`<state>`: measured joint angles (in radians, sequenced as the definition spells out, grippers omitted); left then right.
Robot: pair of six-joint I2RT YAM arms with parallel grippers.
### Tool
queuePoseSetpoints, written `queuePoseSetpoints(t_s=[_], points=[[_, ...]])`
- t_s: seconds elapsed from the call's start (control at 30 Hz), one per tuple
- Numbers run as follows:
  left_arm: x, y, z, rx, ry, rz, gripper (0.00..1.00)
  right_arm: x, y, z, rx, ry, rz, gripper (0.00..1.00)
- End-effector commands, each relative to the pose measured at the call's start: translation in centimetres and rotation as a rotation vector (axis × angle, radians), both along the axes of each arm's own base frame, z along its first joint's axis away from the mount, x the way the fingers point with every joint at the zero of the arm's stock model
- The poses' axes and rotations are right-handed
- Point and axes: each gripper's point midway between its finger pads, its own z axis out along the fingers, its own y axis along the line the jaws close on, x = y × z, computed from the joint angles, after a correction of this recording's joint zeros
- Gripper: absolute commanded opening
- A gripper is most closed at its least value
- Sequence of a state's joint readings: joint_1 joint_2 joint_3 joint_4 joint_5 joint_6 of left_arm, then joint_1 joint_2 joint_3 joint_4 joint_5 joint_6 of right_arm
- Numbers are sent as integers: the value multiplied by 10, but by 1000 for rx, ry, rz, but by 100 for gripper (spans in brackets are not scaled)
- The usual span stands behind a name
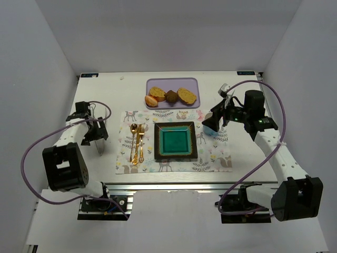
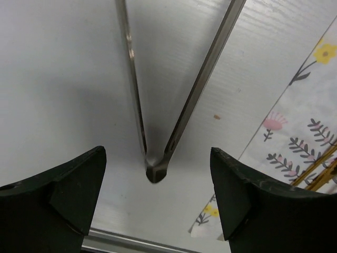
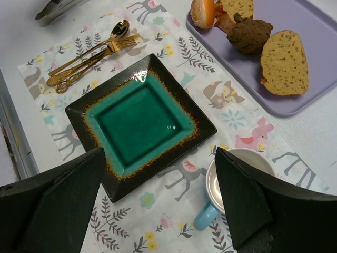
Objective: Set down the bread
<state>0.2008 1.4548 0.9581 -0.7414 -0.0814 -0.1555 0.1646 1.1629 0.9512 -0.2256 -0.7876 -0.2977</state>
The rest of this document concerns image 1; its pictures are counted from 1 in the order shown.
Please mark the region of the silver serving tongs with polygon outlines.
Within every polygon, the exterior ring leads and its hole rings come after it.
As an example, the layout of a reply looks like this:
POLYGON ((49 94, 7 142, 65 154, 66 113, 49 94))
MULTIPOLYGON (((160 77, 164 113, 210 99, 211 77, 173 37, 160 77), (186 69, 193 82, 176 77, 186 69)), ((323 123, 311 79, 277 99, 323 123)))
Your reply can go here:
POLYGON ((98 137, 97 140, 95 140, 95 146, 97 148, 99 155, 102 156, 105 148, 105 139, 104 139, 105 120, 97 121, 97 125, 98 125, 98 137))

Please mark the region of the orange glazed bread roll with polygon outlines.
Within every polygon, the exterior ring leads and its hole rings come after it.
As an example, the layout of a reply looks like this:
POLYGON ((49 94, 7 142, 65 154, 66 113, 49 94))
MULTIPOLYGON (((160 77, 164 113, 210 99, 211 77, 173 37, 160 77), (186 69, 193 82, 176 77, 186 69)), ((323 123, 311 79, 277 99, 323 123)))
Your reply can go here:
POLYGON ((144 97, 144 101, 145 101, 145 104, 150 108, 155 108, 158 106, 158 101, 152 96, 146 95, 144 97))

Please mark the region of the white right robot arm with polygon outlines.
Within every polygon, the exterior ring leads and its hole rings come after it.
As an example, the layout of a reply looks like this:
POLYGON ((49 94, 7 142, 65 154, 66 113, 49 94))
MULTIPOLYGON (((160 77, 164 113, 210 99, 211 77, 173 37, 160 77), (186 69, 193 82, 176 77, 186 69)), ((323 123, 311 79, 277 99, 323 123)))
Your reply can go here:
POLYGON ((323 183, 311 177, 281 142, 281 134, 274 120, 265 115, 263 92, 248 90, 244 103, 235 106, 234 97, 221 92, 223 101, 211 109, 211 116, 203 126, 219 132, 220 121, 242 123, 253 142, 262 150, 277 178, 278 188, 261 183, 239 182, 237 195, 228 192, 221 196, 217 206, 223 216, 244 216, 270 210, 278 221, 313 218, 318 215, 323 183))

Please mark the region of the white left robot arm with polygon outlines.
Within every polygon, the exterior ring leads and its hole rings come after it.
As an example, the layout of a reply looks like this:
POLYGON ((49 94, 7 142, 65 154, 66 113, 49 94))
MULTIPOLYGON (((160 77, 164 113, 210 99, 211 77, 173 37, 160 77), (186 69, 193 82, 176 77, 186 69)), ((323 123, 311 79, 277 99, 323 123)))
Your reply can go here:
POLYGON ((108 138, 105 119, 94 116, 91 104, 75 103, 75 112, 66 118, 66 129, 52 147, 43 150, 42 156, 51 190, 107 199, 110 194, 106 185, 90 179, 80 151, 82 145, 108 138))

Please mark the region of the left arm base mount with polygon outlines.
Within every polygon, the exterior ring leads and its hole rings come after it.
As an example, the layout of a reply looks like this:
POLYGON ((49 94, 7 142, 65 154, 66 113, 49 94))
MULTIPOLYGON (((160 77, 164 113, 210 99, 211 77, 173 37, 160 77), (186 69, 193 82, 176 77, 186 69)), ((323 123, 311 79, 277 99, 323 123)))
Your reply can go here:
POLYGON ((77 219, 88 221, 126 221, 132 211, 134 193, 135 191, 112 191, 110 193, 110 198, 121 207, 127 217, 124 216, 114 203, 82 198, 77 219))

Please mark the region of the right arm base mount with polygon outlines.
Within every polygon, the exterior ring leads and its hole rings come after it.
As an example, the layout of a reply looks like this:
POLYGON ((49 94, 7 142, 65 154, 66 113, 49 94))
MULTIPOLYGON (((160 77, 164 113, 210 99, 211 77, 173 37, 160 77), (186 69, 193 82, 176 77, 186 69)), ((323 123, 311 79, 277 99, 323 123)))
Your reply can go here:
POLYGON ((262 208, 258 203, 253 203, 248 201, 247 188, 251 187, 262 187, 262 189, 267 190, 260 183, 245 183, 240 185, 237 193, 228 194, 222 203, 220 204, 220 209, 224 212, 247 212, 244 215, 221 215, 221 222, 224 223, 271 223, 271 215, 269 209, 263 207, 260 211, 253 211, 254 209, 262 208))

